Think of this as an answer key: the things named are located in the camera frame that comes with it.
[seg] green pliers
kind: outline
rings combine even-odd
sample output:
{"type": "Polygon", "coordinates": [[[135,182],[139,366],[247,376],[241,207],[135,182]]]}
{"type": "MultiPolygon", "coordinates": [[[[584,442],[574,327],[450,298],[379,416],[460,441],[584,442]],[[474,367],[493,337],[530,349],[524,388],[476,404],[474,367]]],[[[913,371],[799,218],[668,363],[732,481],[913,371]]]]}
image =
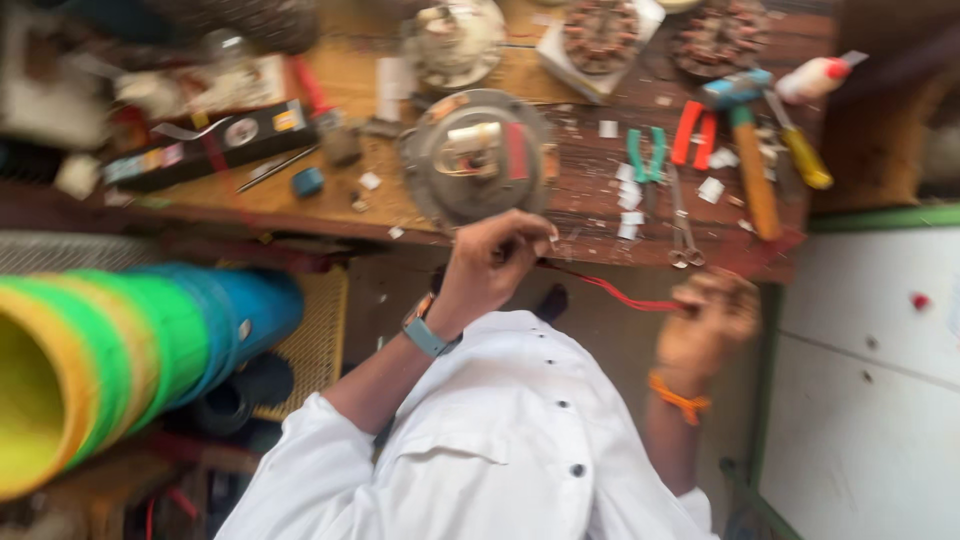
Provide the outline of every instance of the green pliers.
{"type": "Polygon", "coordinates": [[[640,130],[627,132],[627,155],[630,164],[634,166],[634,182],[644,184],[643,199],[647,202],[647,211],[650,215],[657,213],[657,184],[663,182],[663,157],[666,156],[666,135],[663,128],[651,126],[653,134],[653,153],[650,156],[649,173],[643,166],[643,157],[640,155],[640,130]]]}

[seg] green bucket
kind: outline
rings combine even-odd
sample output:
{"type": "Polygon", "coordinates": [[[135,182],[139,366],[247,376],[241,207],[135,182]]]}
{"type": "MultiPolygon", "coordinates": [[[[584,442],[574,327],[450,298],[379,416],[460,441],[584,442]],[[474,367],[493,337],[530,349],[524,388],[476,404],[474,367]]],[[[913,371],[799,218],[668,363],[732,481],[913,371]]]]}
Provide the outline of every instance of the green bucket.
{"type": "Polygon", "coordinates": [[[209,336],[203,315],[193,299],[166,278],[96,270],[74,270],[68,274],[128,296],[143,312],[157,338],[160,370],[156,394],[130,428],[130,432],[137,431],[189,390],[204,373],[209,336]]]}
{"type": "Polygon", "coordinates": [[[28,294],[59,313],[63,320],[83,337],[93,352],[100,399],[96,404],[93,427],[67,467],[76,465],[93,454],[120,425],[131,393],[127,349],[109,320],[91,307],[84,298],[30,278],[0,278],[0,284],[28,294]]]}

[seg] shirt pocket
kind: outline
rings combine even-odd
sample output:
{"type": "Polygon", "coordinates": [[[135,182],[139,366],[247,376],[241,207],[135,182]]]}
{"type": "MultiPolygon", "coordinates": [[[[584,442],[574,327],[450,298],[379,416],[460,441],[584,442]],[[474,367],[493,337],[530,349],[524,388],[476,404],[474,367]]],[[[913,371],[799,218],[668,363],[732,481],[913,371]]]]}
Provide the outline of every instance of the shirt pocket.
{"type": "Polygon", "coordinates": [[[504,437],[495,433],[469,431],[439,433],[405,440],[399,445],[396,459],[427,458],[433,453],[479,457],[494,465],[510,463],[510,448],[504,437]]]}
{"type": "Polygon", "coordinates": [[[411,418],[416,424],[394,434],[390,454],[397,460],[405,456],[423,459],[446,452],[506,465],[510,463],[510,442],[505,434],[509,417],[492,408],[496,407],[447,405],[411,418]]]}

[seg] orange thread bracelet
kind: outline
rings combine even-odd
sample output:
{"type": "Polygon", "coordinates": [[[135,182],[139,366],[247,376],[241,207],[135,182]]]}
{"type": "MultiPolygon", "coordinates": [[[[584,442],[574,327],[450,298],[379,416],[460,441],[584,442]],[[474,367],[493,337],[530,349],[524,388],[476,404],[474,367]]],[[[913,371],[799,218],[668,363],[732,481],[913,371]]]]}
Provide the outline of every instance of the orange thread bracelet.
{"type": "Polygon", "coordinates": [[[680,409],[680,412],[684,414],[684,420],[690,426],[699,426],[700,419],[697,418],[697,413],[703,412],[710,408],[710,399],[704,396],[699,396],[689,400],[683,396],[678,396],[670,391],[666,387],[666,383],[663,382],[663,379],[660,378],[657,373],[650,371],[650,375],[647,377],[647,382],[650,384],[650,388],[657,392],[660,395],[660,398],[665,402],[675,405],[680,409]]]}

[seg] white cabinet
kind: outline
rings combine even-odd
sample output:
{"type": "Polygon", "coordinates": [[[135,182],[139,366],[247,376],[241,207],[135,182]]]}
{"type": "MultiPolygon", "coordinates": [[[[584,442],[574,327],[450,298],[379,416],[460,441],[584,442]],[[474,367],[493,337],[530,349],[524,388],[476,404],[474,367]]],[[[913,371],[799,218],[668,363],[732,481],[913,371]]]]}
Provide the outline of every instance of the white cabinet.
{"type": "Polygon", "coordinates": [[[759,493],[805,540],[960,538],[958,302],[960,229],[804,245],[759,493]]]}

